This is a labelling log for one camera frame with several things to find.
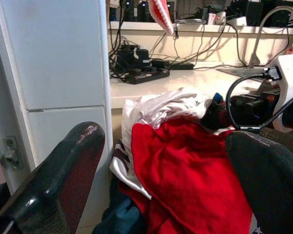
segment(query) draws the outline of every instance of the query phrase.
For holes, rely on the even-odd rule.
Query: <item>cabinet door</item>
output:
[[[64,110],[47,110],[29,113],[31,135],[34,139],[34,149],[38,157],[35,163],[41,163],[66,134],[78,123],[93,121],[105,130],[103,107],[74,108]],[[107,143],[97,168],[88,201],[79,227],[93,226],[100,223],[102,213],[108,206],[110,158],[107,153]]]
[[[28,110],[104,104],[97,0],[0,0]]]

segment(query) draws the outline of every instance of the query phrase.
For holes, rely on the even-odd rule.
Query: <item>white desk surface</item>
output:
[[[224,98],[232,83],[239,77],[217,71],[215,69],[195,71],[171,71],[170,76],[142,84],[112,83],[111,104],[112,109],[122,108],[126,99],[137,100],[143,95],[160,94],[181,87],[194,86],[199,92],[209,97],[220,93]],[[239,84],[233,95],[249,93],[258,89],[260,82],[247,80]]]

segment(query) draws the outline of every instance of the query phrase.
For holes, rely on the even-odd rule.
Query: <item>metal hinge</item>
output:
[[[18,145],[16,143],[15,137],[10,136],[5,138],[4,143],[6,146],[6,152],[0,159],[1,165],[5,167],[6,164],[10,164],[15,170],[22,169],[23,163],[18,151]]]

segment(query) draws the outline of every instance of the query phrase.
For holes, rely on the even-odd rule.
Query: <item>desk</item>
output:
[[[224,98],[231,84],[238,77],[215,69],[205,71],[171,71],[170,76],[142,84],[111,83],[113,138],[121,138],[122,108],[126,99],[137,100],[143,95],[160,94],[185,86],[194,86],[198,92],[213,97],[220,93]],[[247,80],[239,84],[232,95],[257,90],[260,82]]]

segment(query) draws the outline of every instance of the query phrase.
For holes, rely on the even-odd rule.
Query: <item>pile of clothes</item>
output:
[[[200,124],[211,102],[191,87],[126,101],[110,165],[123,197],[111,191],[94,233],[249,233],[252,211],[226,152],[232,129]]]

